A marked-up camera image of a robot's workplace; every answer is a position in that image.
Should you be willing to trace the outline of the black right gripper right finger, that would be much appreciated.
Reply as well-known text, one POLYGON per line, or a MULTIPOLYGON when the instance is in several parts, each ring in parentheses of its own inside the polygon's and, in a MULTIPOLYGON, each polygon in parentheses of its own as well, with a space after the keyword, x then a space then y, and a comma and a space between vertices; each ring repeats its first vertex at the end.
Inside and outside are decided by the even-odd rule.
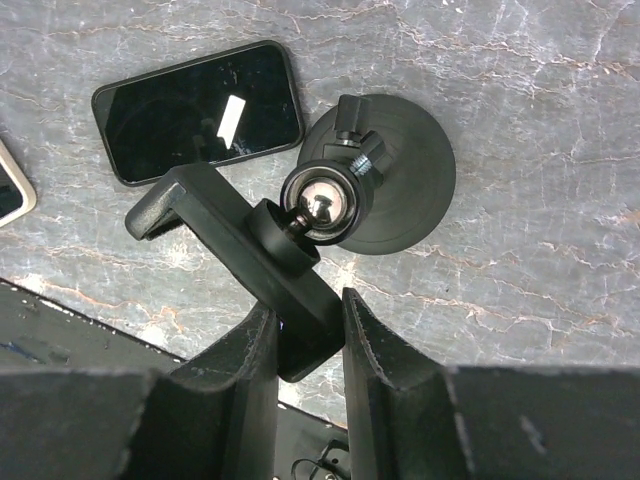
POLYGON ((342 293, 351 476, 468 479, 444 369, 342 293))

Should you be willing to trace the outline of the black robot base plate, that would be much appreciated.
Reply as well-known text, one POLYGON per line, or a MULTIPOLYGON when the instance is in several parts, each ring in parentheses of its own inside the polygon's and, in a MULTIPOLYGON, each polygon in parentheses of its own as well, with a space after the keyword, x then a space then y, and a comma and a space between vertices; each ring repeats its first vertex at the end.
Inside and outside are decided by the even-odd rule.
MULTIPOLYGON (((1 281, 3 366, 152 367, 171 372, 185 360, 155 341, 121 330, 1 281)), ((349 479, 345 428, 278 403, 276 479, 349 479)))

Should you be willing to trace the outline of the black smartphone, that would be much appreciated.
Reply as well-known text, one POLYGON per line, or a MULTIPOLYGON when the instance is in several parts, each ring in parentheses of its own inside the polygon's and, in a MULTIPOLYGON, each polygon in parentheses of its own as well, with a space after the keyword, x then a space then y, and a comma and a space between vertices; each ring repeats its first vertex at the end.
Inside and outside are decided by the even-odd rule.
POLYGON ((289 150, 305 133, 291 60, 274 40, 104 85, 91 107, 114 175, 127 186, 177 166, 289 150))

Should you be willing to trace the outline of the black round-base phone stand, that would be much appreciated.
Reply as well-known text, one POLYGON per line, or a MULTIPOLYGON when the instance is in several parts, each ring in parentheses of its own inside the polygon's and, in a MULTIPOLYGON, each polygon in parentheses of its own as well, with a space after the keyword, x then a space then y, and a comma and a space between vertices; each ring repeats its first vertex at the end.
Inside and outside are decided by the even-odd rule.
POLYGON ((388 255, 445 216, 456 162, 439 122, 388 94, 343 95, 311 128, 279 199, 257 204, 212 165, 172 168, 127 213, 138 240, 187 226, 281 324, 279 376, 296 382, 344 343, 337 294, 315 272, 319 248, 388 255))

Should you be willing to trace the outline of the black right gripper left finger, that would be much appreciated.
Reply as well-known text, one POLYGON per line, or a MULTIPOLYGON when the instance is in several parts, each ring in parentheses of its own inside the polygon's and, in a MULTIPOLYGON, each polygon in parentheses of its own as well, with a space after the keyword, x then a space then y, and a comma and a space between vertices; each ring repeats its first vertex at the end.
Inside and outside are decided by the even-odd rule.
POLYGON ((126 479, 270 479, 278 320, 257 303, 199 355, 158 376, 128 447, 126 479))

